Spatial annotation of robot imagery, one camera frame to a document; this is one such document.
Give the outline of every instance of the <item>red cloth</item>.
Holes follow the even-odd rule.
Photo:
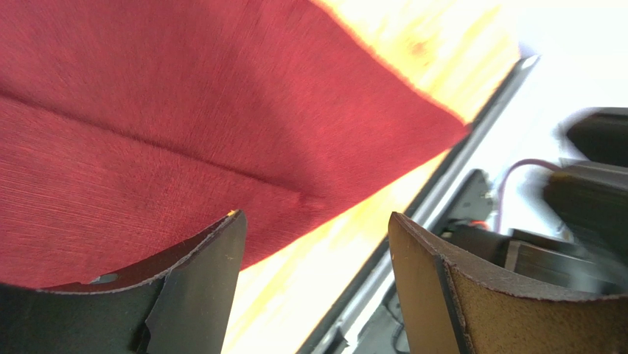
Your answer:
[[[231,209],[249,266],[466,132],[303,0],[5,0],[0,119],[0,281],[29,287]]]

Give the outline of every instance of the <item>purple wire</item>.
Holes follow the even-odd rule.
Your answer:
[[[530,166],[530,165],[544,167],[551,171],[556,171],[560,168],[556,166],[555,164],[552,164],[547,161],[539,160],[539,159],[524,159],[513,164],[508,169],[508,172],[506,172],[506,175],[503,177],[501,185],[499,186],[498,214],[497,214],[497,217],[495,218],[495,232],[500,233],[501,231],[501,219],[502,219],[502,214],[503,214],[503,197],[504,197],[504,194],[506,193],[506,181],[508,181],[508,177],[510,176],[510,173],[512,173],[512,171],[516,170],[517,168],[521,166]]]

